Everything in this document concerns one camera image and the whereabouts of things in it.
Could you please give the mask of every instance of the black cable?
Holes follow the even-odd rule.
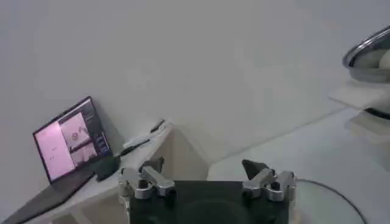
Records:
[[[122,156],[124,156],[124,155],[127,155],[127,154],[129,154],[130,152],[132,152],[132,151],[134,151],[135,149],[137,149],[139,146],[141,146],[141,145],[143,145],[143,144],[145,144],[145,143],[148,143],[148,142],[150,142],[150,141],[151,141],[150,139],[147,139],[147,140],[145,140],[145,141],[143,141],[143,142],[141,142],[141,143],[138,143],[137,145],[132,145],[132,146],[130,146],[130,147],[124,149],[123,151],[121,151],[121,153],[118,155],[118,157],[122,157]]]
[[[346,196],[344,196],[342,193],[340,193],[336,189],[334,189],[330,186],[327,186],[326,184],[314,181],[314,180],[297,179],[297,181],[315,184],[315,185],[321,186],[321,187],[328,189],[328,190],[332,191],[333,193],[337,194],[342,199],[344,199],[350,206],[352,206],[354,208],[354,210],[359,214],[359,216],[362,219],[364,224],[368,224],[367,218],[363,215],[363,213],[360,211],[360,209],[355,204],[353,204],[353,202],[351,200],[349,200]]]

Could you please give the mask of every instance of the cable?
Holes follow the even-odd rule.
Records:
[[[342,199],[344,199],[350,206],[352,206],[354,208],[354,210],[359,214],[359,216],[362,219],[364,224],[368,224],[367,218],[363,215],[363,213],[360,211],[360,209],[355,204],[353,204],[351,200],[349,200],[346,196],[344,196],[342,193],[340,193],[336,189],[334,189],[330,186],[327,186],[326,184],[314,181],[314,180],[297,179],[297,182],[305,182],[305,183],[315,184],[315,185],[321,186],[323,188],[326,188],[326,189],[332,191],[333,193],[337,194]]]

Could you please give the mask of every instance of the white desk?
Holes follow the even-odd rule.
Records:
[[[345,129],[344,124],[356,114],[358,111],[343,110],[224,159],[210,167],[208,180],[247,180],[241,160],[264,162],[339,190],[361,209],[370,224],[390,223],[390,147],[369,144]],[[302,210],[315,220],[304,223],[361,223],[350,206],[341,208],[343,202],[334,194],[316,197],[313,191],[306,191],[308,188],[298,183]],[[350,216],[345,222],[330,221],[347,212]]]
[[[142,163],[152,158],[160,146],[164,143],[170,134],[172,127],[168,125],[162,133],[151,139],[150,142],[140,148],[130,152],[122,158],[121,167],[139,168]],[[110,176],[108,179],[97,182],[93,177],[86,185],[78,190],[66,203],[52,209],[38,217],[26,222],[32,223],[49,223],[52,220],[65,215],[72,214],[79,223],[90,223],[83,216],[80,209],[94,202],[117,194],[118,174]]]

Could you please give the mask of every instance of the white wall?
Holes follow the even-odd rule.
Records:
[[[341,57],[389,6],[1,1],[0,220],[47,185],[30,134],[84,96],[118,144],[165,117],[216,161],[340,109],[326,95],[348,78]]]

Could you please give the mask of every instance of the small black object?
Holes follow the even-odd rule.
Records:
[[[248,159],[243,159],[241,163],[243,164],[245,173],[250,180],[258,175],[258,173],[260,173],[264,168],[268,168],[265,163],[257,163]]]
[[[141,143],[138,143],[137,145],[132,145],[130,146],[129,148],[127,149],[124,149],[123,151],[121,151],[121,153],[119,154],[119,156],[124,156],[124,155],[127,155],[129,154],[130,152],[134,151],[135,149],[137,149],[139,146],[143,145],[143,144],[146,144],[148,142],[150,142],[151,140],[150,139],[147,139]]]
[[[375,117],[379,117],[379,118],[382,118],[382,119],[385,119],[385,120],[390,120],[390,113],[386,113],[386,112],[382,112],[378,109],[375,109],[375,108],[367,108],[365,109],[365,112],[375,116]]]
[[[157,130],[160,128],[160,126],[161,126],[162,124],[164,124],[164,122],[165,122],[165,120],[162,119],[159,123],[157,123],[156,125],[154,125],[154,127],[151,129],[151,133],[157,131]]]
[[[102,161],[97,164],[94,171],[97,176],[96,180],[100,182],[107,179],[119,169],[120,164],[121,159],[119,157],[112,156],[102,159]]]

